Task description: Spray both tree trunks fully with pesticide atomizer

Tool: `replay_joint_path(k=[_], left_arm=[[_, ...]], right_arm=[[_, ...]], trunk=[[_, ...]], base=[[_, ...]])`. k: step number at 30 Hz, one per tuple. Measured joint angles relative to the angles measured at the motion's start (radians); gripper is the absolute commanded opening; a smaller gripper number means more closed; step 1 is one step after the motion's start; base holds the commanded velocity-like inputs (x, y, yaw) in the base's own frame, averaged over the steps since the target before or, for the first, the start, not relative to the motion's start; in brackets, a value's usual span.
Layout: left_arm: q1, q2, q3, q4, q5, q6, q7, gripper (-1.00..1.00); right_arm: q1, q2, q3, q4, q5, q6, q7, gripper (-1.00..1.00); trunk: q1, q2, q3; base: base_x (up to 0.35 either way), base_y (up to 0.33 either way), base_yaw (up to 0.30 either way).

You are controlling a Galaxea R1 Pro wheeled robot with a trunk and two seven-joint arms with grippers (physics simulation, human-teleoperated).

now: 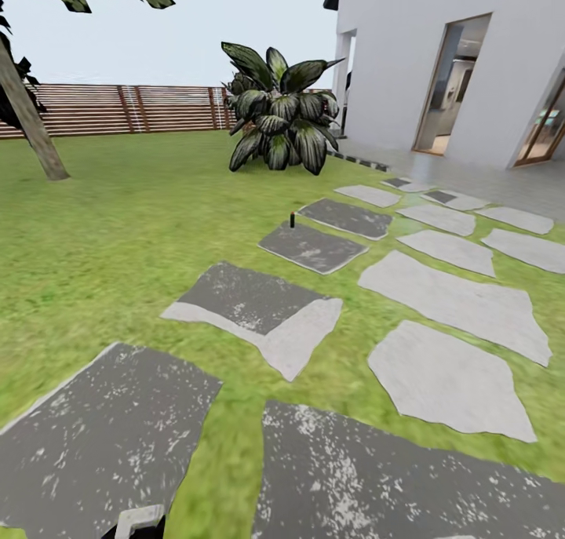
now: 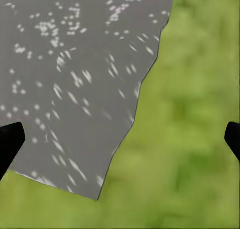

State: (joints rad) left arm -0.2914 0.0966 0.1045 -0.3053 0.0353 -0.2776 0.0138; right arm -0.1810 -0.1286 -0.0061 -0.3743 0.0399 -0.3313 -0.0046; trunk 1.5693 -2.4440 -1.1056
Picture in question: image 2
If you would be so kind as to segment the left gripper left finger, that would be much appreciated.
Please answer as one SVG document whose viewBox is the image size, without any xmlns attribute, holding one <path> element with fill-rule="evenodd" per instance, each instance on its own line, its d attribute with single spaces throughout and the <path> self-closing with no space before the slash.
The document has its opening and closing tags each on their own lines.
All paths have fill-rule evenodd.
<svg viewBox="0 0 240 229">
<path fill-rule="evenodd" d="M 0 181 L 9 170 L 12 160 L 26 141 L 23 124 L 17 122 L 0 127 Z"/>
</svg>

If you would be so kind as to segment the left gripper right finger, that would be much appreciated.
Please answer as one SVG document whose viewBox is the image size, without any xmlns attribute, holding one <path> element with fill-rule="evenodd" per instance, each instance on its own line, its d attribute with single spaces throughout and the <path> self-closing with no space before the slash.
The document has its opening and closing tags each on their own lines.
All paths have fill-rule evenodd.
<svg viewBox="0 0 240 229">
<path fill-rule="evenodd" d="M 225 130 L 224 139 L 240 161 L 240 123 L 229 122 Z"/>
</svg>

